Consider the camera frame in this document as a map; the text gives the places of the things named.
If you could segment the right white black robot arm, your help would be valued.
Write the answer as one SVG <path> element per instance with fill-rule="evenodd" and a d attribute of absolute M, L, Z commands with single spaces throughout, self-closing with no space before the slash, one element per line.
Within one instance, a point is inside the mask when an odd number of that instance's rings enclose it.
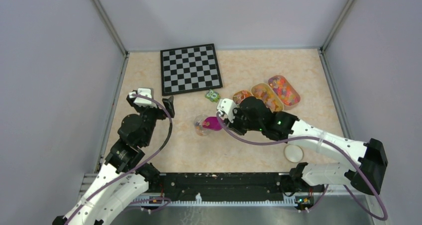
<path fill-rule="evenodd" d="M 380 194 L 388 159 L 384 145 L 377 139 L 368 142 L 344 138 L 318 129 L 288 112 L 272 112 L 255 97 L 237 105 L 231 99 L 217 104 L 217 118 L 224 129 L 239 141 L 248 131 L 270 139 L 268 145 L 289 143 L 327 156 L 334 163 L 299 163 L 290 170 L 292 185 L 298 191 L 329 184 L 351 186 L 367 195 Z"/>

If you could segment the magenta plastic scoop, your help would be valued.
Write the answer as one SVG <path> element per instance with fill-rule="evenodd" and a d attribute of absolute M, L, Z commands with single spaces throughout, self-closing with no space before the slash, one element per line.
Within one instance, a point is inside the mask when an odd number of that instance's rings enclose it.
<path fill-rule="evenodd" d="M 205 129 L 213 130 L 213 131 L 220 131 L 222 130 L 222 126 L 218 122 L 218 118 L 216 116 L 209 116 L 203 122 L 202 126 Z"/>

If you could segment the clear plastic cup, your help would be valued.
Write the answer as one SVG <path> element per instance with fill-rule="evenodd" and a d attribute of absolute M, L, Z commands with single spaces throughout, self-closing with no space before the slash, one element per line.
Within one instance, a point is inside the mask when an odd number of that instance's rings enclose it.
<path fill-rule="evenodd" d="M 198 115 L 194 119 L 194 128 L 195 132 L 199 136 L 207 136 L 211 133 L 211 130 L 208 128 L 205 128 L 205 120 L 208 118 L 208 116 L 202 114 Z"/>

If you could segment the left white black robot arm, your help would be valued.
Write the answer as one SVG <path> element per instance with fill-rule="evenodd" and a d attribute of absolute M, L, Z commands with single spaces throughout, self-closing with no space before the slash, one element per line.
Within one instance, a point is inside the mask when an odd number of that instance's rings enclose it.
<path fill-rule="evenodd" d="M 57 216 L 54 225 L 109 225 L 141 193 L 159 187 L 159 171 L 149 163 L 167 145 L 175 116 L 174 97 L 157 102 L 149 94 L 130 92 L 126 100 L 135 113 L 123 118 L 119 139 L 85 194 L 65 215 Z M 149 146 L 156 122 L 169 121 L 163 144 L 145 161 L 142 148 Z"/>

